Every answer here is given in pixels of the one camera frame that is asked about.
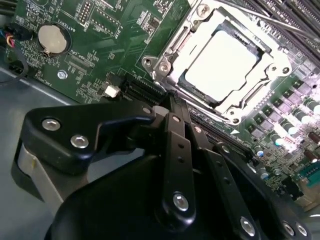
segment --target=electrolytic capacitor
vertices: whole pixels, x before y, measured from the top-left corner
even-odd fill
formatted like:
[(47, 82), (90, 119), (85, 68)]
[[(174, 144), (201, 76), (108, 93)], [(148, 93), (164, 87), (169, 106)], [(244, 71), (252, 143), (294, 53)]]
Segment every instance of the electrolytic capacitor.
[(320, 145), (320, 136), (314, 132), (310, 132), (308, 134), (308, 138), (310, 138), (315, 144)]
[(295, 135), (298, 132), (298, 128), (293, 126), (290, 122), (282, 124), (282, 127), (287, 131), (289, 135)]
[(312, 119), (309, 115), (307, 115), (303, 111), (298, 111), (294, 116), (303, 124), (310, 123)]
[(269, 178), (269, 173), (267, 172), (265, 167), (259, 168), (257, 174), (262, 180), (266, 180)]
[(320, 103), (318, 103), (317, 101), (310, 101), (306, 104), (306, 106), (315, 114), (320, 115)]
[(311, 151), (305, 150), (303, 154), (308, 158), (308, 160), (309, 160), (311, 163), (314, 164), (314, 163), (318, 162), (317, 156), (314, 155)]
[(271, 135), (270, 139), (274, 142), (276, 146), (282, 146), (283, 144), (285, 144), (285, 140), (276, 133)]
[(262, 150), (262, 148), (261, 148), (261, 146), (255, 146), (254, 148), (254, 152), (255, 152), (255, 154), (259, 157), (259, 158), (262, 158), (264, 155), (265, 155), (265, 153), (264, 153), (264, 151)]

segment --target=pci express slot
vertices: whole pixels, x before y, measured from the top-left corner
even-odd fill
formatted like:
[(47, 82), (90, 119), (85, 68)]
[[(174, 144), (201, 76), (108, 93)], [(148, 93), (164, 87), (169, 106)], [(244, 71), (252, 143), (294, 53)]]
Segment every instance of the pci express slot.
[[(245, 0), (246, 7), (260, 13), (265, 14), (267, 12), (270, 16), (275, 16), (278, 20), (282, 20), (276, 12), (263, 0)], [(316, 49), (310, 46), (310, 41), (305, 40), (303, 37), (297, 36), (281, 27), (273, 26), (273, 29), (277, 30), (284, 39), (291, 43), (295, 48), (297, 48), (301, 53), (303, 53), (309, 60), (311, 60), (318, 68), (320, 68), (320, 57)]]
[(320, 9), (317, 9), (310, 0), (300, 0), (296, 2), (303, 10), (309, 12), (309, 19), (314, 20), (317, 24), (320, 24)]
[(230, 148), (232, 148), (235, 152), (248, 157), (249, 159), (252, 158), (252, 151), (250, 148), (242, 145), (231, 136), (228, 136), (225, 132), (222, 132), (215, 126), (209, 125), (205, 121), (203, 121), (200, 117), (190, 113), (191, 121), (195, 124), (198, 124), (205, 132), (212, 144), (217, 144), (220, 142), (228, 144)]
[(319, 0), (311, 0), (311, 2), (320, 11), (320, 1)]

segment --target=screw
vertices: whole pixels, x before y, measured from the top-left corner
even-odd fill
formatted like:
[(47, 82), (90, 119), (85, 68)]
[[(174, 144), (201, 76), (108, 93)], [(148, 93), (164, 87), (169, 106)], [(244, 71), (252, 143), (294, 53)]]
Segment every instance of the screw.
[(296, 223), (295, 225), (303, 236), (308, 236), (308, 232), (303, 226), (301, 226), (299, 223)]
[(189, 208), (188, 200), (181, 193), (176, 193), (173, 196), (174, 205), (182, 212), (185, 212)]
[(210, 15), (210, 7), (207, 4), (200, 4), (196, 13), (200, 18), (205, 19)]
[(178, 117), (176, 117), (176, 116), (173, 116), (173, 120), (175, 120), (178, 123), (180, 122), (180, 119)]
[(150, 114), (150, 113), (151, 113), (150, 109), (148, 109), (148, 108), (146, 108), (146, 107), (144, 107), (142, 110), (143, 110), (146, 114)]
[(59, 79), (67, 79), (68, 73), (65, 70), (59, 70), (57, 76)]
[(227, 154), (229, 154), (230, 153), (230, 151), (229, 151), (229, 149), (226, 147), (226, 146), (222, 146), (222, 149), (223, 149), (223, 151), (225, 151)]
[(290, 234), (291, 236), (295, 235), (295, 231), (292, 229), (292, 227), (287, 222), (284, 221), (284, 222), (282, 222), (282, 224), (288, 234)]
[(253, 237), (254, 235), (256, 235), (256, 230), (255, 230), (254, 226), (244, 216), (241, 217), (240, 223), (241, 223), (241, 227), (243, 228), (243, 230), (247, 234), (249, 234), (249, 236)]
[(85, 149), (89, 145), (89, 141), (85, 136), (75, 135), (70, 140), (72, 146), (77, 149)]
[(48, 131), (57, 131), (61, 125), (57, 120), (48, 118), (42, 121), (42, 127)]
[(161, 72), (164, 72), (164, 73), (169, 72), (169, 66), (165, 62), (160, 63), (159, 69)]
[(198, 126), (195, 126), (194, 129), (198, 134), (200, 134), (202, 132), (201, 128)]

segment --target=wire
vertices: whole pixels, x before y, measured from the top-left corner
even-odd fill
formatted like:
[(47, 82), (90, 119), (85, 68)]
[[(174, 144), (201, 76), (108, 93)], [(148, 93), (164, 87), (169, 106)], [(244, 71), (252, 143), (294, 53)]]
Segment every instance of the wire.
[(13, 38), (14, 36), (13, 35), (8, 35), (6, 37), (6, 43), (11, 47), (11, 48), (14, 48), (15, 47), (15, 43), (13, 42)]
[(291, 25), (289, 25), (289, 24), (286, 24), (286, 23), (284, 23), (284, 22), (282, 22), (282, 21), (273, 19), (273, 18), (271, 18), (271, 17), (269, 17), (269, 16), (265, 16), (265, 15), (263, 15), (263, 14), (260, 14), (260, 13), (256, 12), (256, 11), (252, 11), (252, 10), (250, 10), (250, 9), (247, 9), (247, 8), (245, 8), (245, 7), (242, 7), (242, 6), (240, 6), (240, 5), (238, 5), (238, 4), (235, 4), (235, 3), (233, 3), (233, 2), (229, 2), (229, 1), (227, 1), (227, 0), (215, 0), (215, 1), (216, 1), (216, 2), (219, 2), (219, 3), (222, 3), (222, 4), (225, 4), (225, 5), (228, 5), (228, 6), (230, 6), (230, 7), (233, 7), (233, 8), (235, 8), (235, 9), (238, 9), (238, 10), (240, 10), (240, 11), (242, 11), (242, 12), (245, 12), (245, 13), (248, 13), (248, 14), (251, 14), (251, 15), (254, 15), (254, 16), (257, 16), (257, 17), (265, 20), (266, 22), (272, 23), (272, 24), (274, 24), (274, 25), (281, 26), (282, 28), (284, 28), (284, 29), (286, 29), (286, 30), (288, 30), (288, 31), (294, 32), (294, 33), (297, 34), (297, 35), (300, 35), (300, 36), (302, 36), (302, 37), (305, 37), (305, 38), (308, 38), (308, 39), (310, 39), (310, 40), (313, 40), (313, 41), (315, 41), (316, 43), (320, 43), (320, 38), (318, 38), (317, 36), (315, 36), (315, 35), (313, 35), (313, 34), (310, 34), (310, 33), (306, 32), (306, 31), (304, 31), (304, 30), (301, 30), (301, 29), (299, 29), (299, 28), (297, 28), (297, 27), (294, 27), (294, 26), (291, 26)]
[(0, 82), (0, 87), (4, 87), (4, 86), (7, 86), (7, 85), (11, 85), (11, 84), (17, 83), (20, 79), (24, 78), (27, 75), (28, 71), (29, 71), (29, 65), (28, 65), (28, 62), (27, 62), (26, 57), (23, 54), (23, 52), (20, 49), (16, 48), (16, 47), (13, 47), (12, 50), (14, 51), (17, 59), (22, 63), (23, 70), (14, 79), (7, 80), (7, 81), (1, 81)]

